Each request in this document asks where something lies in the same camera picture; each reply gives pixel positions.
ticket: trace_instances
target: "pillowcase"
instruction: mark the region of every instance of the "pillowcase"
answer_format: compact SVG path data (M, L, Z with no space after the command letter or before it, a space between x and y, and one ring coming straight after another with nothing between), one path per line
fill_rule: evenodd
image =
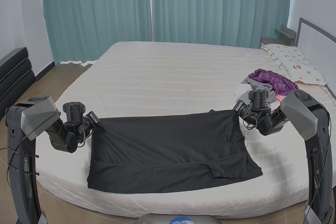
M305 84L325 86L323 75L318 71L297 47L280 44L262 45L262 49L275 60L285 77L291 81L301 81Z

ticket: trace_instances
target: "mattress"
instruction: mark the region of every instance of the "mattress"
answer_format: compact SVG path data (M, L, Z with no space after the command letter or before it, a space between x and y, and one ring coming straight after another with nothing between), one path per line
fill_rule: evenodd
M79 101L98 117L182 115L232 109L235 87L254 70L281 74L261 49L218 45L118 42L59 98L56 106ZM317 85L300 89L321 102L336 121L335 100ZM61 118L66 121L65 113ZM262 136L240 121L245 145L263 176L215 188L145 194L105 193L87 188L91 138L73 154L52 148L46 133L36 139L38 181L56 197L106 214L140 217L157 214L204 214L219 218L263 215L308 198L305 143L291 123ZM335 131L331 144L335 142ZM333 168L333 186L336 169Z

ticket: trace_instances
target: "gray towel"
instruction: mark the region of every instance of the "gray towel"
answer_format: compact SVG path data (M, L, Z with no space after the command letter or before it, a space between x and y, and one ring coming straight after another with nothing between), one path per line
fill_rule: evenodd
M249 77L247 77L246 79L244 79L241 84L250 84L251 85L251 88L252 90L253 89L261 89L261 90L267 90L268 91L268 97L266 99L266 105L268 107L271 106L271 103L275 102L276 99L275 99L275 92L272 88L271 85L269 84L266 84L266 83L261 83L261 82L258 82L258 81L255 81L253 79L250 79ZM250 91L247 91L245 93L243 93L237 100L236 102L238 102L238 100L242 100L245 104L250 104L250 100L249 100L249 92Z

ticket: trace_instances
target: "blue sticker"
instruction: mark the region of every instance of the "blue sticker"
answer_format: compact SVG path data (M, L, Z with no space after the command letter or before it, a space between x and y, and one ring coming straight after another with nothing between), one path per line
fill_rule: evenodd
M174 218L169 224L194 224L191 219L185 217Z

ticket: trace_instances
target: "floor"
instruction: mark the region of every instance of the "floor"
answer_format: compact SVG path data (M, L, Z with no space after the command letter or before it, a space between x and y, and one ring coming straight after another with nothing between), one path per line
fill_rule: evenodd
M80 64L60 64L48 72L39 82L35 82L17 102L25 101L36 95L50 95L55 102L62 93L91 65L83 67ZM7 130L4 118L0 121L0 146L7 146ZM0 151L0 222L14 224L17 220L11 189L6 180L7 151ZM44 209L48 224L133 224L135 218L107 215L72 205L53 196L48 190L38 184L41 208ZM245 218L220 220L225 224L301 224L304 219L305 202L269 213L267 215Z

